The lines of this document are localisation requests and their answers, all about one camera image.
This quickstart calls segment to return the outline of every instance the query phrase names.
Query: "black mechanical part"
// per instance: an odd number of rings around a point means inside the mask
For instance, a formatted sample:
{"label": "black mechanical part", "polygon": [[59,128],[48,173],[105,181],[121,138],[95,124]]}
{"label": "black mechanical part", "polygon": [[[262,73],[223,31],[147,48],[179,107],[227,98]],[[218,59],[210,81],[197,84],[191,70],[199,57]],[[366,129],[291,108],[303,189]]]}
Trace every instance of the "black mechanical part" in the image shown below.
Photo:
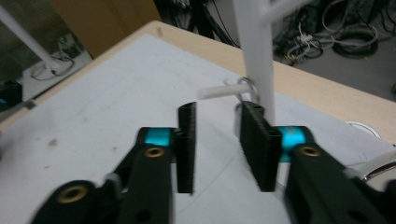
{"label": "black mechanical part", "polygon": [[264,119],[264,109],[251,102],[242,102],[239,141],[251,173],[261,191],[274,191],[277,166],[282,154],[282,134]]}
{"label": "black mechanical part", "polygon": [[285,203],[293,224],[388,223],[345,167],[318,145],[300,144],[290,155]]}
{"label": "black mechanical part", "polygon": [[372,189],[366,182],[357,177],[354,177],[352,182],[355,183],[360,191],[373,203],[376,209],[389,223],[396,223],[394,205],[394,202],[396,202],[396,180],[390,180],[383,192]]}
{"label": "black mechanical part", "polygon": [[196,143],[196,103],[178,109],[175,155],[177,158],[177,192],[193,194]]}
{"label": "black mechanical part", "polygon": [[128,193],[120,206],[117,224],[170,223],[173,219],[172,152],[154,145],[132,149]]}
{"label": "black mechanical part", "polygon": [[134,147],[102,187],[85,180],[60,186],[32,223],[173,223],[173,157],[178,191],[193,193],[195,111],[195,103],[179,108],[179,129],[141,128]]}

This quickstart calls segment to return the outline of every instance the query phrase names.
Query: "white cylinder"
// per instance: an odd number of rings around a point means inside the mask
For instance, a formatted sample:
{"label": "white cylinder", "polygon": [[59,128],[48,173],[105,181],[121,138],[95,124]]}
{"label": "white cylinder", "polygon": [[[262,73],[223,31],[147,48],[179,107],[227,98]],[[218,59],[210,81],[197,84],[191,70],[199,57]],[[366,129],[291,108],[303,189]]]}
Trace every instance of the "white cylinder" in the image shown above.
{"label": "white cylinder", "polygon": [[236,95],[246,92],[251,92],[251,88],[247,84],[211,87],[199,90],[198,99],[204,100],[220,96]]}
{"label": "white cylinder", "polygon": [[275,125],[273,48],[271,23],[262,24],[263,11],[270,8],[269,0],[233,0],[247,77],[260,95],[266,120]]}
{"label": "white cylinder", "polygon": [[51,69],[59,68],[51,56],[12,18],[11,15],[0,5],[0,21],[8,27],[29,49],[31,49]]}

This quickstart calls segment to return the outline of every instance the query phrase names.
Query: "metal ring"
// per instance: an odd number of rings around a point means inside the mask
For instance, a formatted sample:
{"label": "metal ring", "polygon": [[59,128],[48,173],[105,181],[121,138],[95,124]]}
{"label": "metal ring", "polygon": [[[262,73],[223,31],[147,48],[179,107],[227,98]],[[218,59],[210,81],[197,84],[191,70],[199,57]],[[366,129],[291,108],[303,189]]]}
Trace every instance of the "metal ring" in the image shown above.
{"label": "metal ring", "polygon": [[300,152],[309,157],[320,156],[320,151],[312,147],[302,147],[300,148]]}
{"label": "metal ring", "polygon": [[[242,82],[245,82],[249,85],[249,87],[252,89],[253,92],[250,93],[250,100],[251,102],[255,103],[255,104],[259,104],[260,103],[260,95],[259,92],[257,91],[257,88],[254,86],[253,80],[251,80],[248,77],[240,77],[237,81],[237,84],[242,84]],[[236,95],[236,97],[242,101],[242,95],[239,93]]]}
{"label": "metal ring", "polygon": [[[76,195],[69,195],[74,190],[77,192],[77,194]],[[62,191],[59,194],[58,202],[59,203],[73,203],[73,202],[76,202],[76,201],[84,198],[85,195],[87,195],[87,193],[88,193],[88,189],[84,185],[72,186],[72,187],[70,187],[68,189],[65,189],[64,191]]]}
{"label": "metal ring", "polygon": [[146,150],[145,156],[149,158],[161,157],[165,151],[160,147],[152,147]]}
{"label": "metal ring", "polygon": [[381,174],[383,174],[383,173],[385,173],[385,172],[387,172],[389,170],[393,170],[395,168],[396,168],[396,161],[392,161],[392,162],[390,162],[388,164],[385,164],[385,165],[373,170],[370,174],[366,175],[363,178],[363,181],[367,182],[367,181],[371,180],[372,178],[374,178],[374,177],[376,177],[378,175],[381,175]]}

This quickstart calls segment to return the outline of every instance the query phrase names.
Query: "white cable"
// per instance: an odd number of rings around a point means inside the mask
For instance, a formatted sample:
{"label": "white cable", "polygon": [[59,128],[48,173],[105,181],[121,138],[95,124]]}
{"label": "white cable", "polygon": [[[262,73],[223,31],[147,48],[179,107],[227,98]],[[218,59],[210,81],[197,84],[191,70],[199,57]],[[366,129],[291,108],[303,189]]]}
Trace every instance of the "white cable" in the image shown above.
{"label": "white cable", "polygon": [[328,45],[326,47],[322,47],[322,49],[331,49],[332,46],[334,46],[335,39],[332,35],[330,35],[330,37],[332,38],[331,40],[329,40],[329,39],[320,39],[319,40],[320,43],[331,43],[330,45]]}
{"label": "white cable", "polygon": [[357,121],[346,121],[346,123],[350,124],[356,128],[359,128],[363,131],[366,131],[366,132],[368,131],[368,132],[372,133],[375,137],[381,138],[381,136],[379,135],[379,133],[376,130],[374,130],[372,127],[370,127],[366,124],[363,124],[363,123],[360,123]]}
{"label": "white cable", "polygon": [[288,58],[289,58],[289,59],[292,59],[292,60],[299,60],[299,59],[303,58],[303,57],[309,52],[309,50],[311,50],[311,46],[310,46],[309,44],[306,44],[306,49],[304,50],[303,53],[301,53],[301,54],[299,54],[299,55],[297,55],[297,56],[291,56],[291,54],[292,54],[295,50],[297,50],[298,48],[300,48],[300,47],[301,47],[301,45],[296,45],[296,46],[294,46],[293,48],[289,49],[288,54],[287,54]]}
{"label": "white cable", "polygon": [[317,48],[317,49],[320,49],[320,47],[319,47],[319,46],[316,46],[316,45],[314,44],[314,42],[312,42],[312,41],[309,41],[309,44],[312,45],[312,46],[314,46],[314,47]]}
{"label": "white cable", "polygon": [[316,34],[314,34],[314,35],[323,36],[323,37],[332,36],[332,35],[326,34],[326,33],[316,33]]}
{"label": "white cable", "polygon": [[371,27],[372,31],[373,31],[373,39],[371,39],[370,41],[367,41],[365,43],[353,43],[353,42],[347,42],[347,41],[340,41],[340,40],[335,40],[335,43],[341,44],[341,45],[345,45],[345,46],[354,46],[354,47],[364,47],[364,46],[368,46],[373,44],[377,39],[378,39],[378,31],[375,29],[374,26],[372,25],[368,25]]}
{"label": "white cable", "polygon": [[301,22],[298,22],[298,30],[300,31],[300,36],[303,36],[303,32],[301,31]]}
{"label": "white cable", "polygon": [[322,25],[323,25],[323,27],[324,27],[327,31],[330,31],[330,32],[332,32],[332,33],[335,33],[335,32],[337,32],[339,29],[341,29],[341,27],[343,27],[344,23],[345,23],[346,20],[347,20],[347,9],[346,9],[346,11],[345,11],[345,14],[344,14],[343,19],[341,19],[340,24],[338,25],[338,27],[337,27],[335,30],[330,29],[329,27],[326,26],[326,24],[324,23],[324,18],[326,17],[326,14],[327,14],[327,12],[329,11],[329,9],[330,9],[331,7],[333,7],[334,5],[336,5],[336,4],[338,4],[338,3],[345,2],[345,1],[346,1],[346,0],[335,0],[335,1],[333,1],[333,2],[330,2],[330,4],[327,5],[327,7],[324,9],[324,11],[323,11],[323,13],[322,13]]}

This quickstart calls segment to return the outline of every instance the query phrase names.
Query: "floor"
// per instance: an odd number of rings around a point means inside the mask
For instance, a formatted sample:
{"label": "floor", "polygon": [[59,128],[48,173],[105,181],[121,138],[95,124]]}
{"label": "floor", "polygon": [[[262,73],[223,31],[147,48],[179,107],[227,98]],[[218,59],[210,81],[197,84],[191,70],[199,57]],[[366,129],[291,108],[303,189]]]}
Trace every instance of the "floor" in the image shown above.
{"label": "floor", "polygon": [[[0,5],[48,52],[56,51],[56,38],[71,33],[48,0],[0,0]],[[20,78],[23,70],[40,61],[0,22],[1,82]]]}
{"label": "floor", "polygon": [[[238,42],[232,0],[216,0],[215,2],[228,33],[235,42]],[[208,1],[207,7],[221,26],[218,12],[211,0]],[[280,31],[279,25],[275,24],[273,30],[273,33],[277,34]],[[395,37],[380,42],[378,51],[366,59],[348,59],[328,49],[321,57],[294,66],[317,76],[396,102],[396,94],[391,91],[392,85],[396,83]]]}

